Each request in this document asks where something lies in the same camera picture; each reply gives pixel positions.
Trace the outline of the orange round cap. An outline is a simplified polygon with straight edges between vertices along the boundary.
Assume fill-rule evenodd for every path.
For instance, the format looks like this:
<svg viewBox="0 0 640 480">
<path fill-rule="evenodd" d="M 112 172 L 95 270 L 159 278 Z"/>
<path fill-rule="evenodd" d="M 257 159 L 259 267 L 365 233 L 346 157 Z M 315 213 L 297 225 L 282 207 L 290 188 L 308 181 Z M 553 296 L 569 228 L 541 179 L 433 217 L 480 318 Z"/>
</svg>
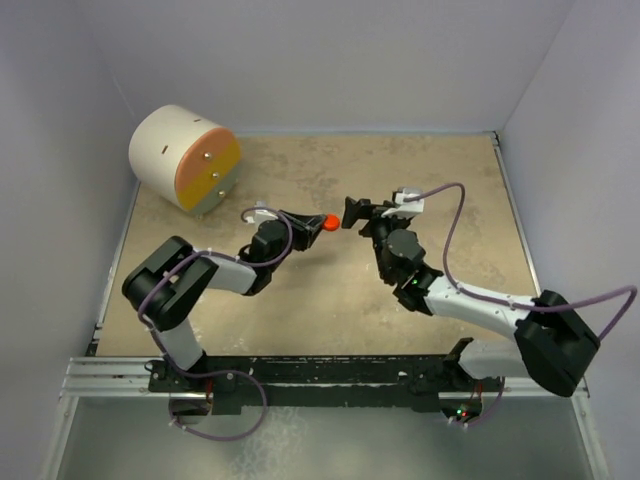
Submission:
<svg viewBox="0 0 640 480">
<path fill-rule="evenodd" d="M 337 231 L 341 227 L 341 220 L 338 216 L 328 214 L 323 223 L 323 229 L 326 231 Z"/>
</svg>

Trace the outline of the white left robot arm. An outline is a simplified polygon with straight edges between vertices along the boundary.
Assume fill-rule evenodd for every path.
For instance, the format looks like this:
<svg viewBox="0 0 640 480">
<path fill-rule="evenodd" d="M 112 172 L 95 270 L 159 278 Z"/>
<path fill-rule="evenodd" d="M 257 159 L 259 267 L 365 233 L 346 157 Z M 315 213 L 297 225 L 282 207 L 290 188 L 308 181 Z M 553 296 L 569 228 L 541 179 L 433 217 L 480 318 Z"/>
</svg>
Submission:
<svg viewBox="0 0 640 480">
<path fill-rule="evenodd" d="M 189 321 L 205 290 L 255 296 L 289 254 L 309 249 L 322 231 L 340 226 L 333 215 L 294 214 L 262 204 L 244 210 L 240 217 L 255 232 L 237 254 L 198 250 L 184 238 L 172 236 L 122 285 L 123 296 L 172 366 L 171 381 L 184 392 L 198 390 L 206 378 L 206 352 Z"/>
</svg>

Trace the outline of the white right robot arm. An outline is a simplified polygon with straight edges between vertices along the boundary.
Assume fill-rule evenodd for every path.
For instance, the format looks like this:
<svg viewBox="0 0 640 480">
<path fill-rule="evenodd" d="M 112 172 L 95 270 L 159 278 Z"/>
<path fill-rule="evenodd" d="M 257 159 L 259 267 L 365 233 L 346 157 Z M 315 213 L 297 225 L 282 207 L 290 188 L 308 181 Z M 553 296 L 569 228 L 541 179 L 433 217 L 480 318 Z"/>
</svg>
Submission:
<svg viewBox="0 0 640 480">
<path fill-rule="evenodd" d="M 342 228 L 359 221 L 359 234 L 372 241 L 381 280 L 392 287 L 407 310 L 462 320 L 506 338 L 502 345 L 470 342 L 445 366 L 446 383 L 467 391 L 486 377 L 529 377 L 548 392 L 570 397 L 601 342 L 560 294 L 545 290 L 537 297 L 508 295 L 458 283 L 430 267 L 417 234 L 410 230 L 422 205 L 409 194 L 374 204 L 345 199 Z"/>
</svg>

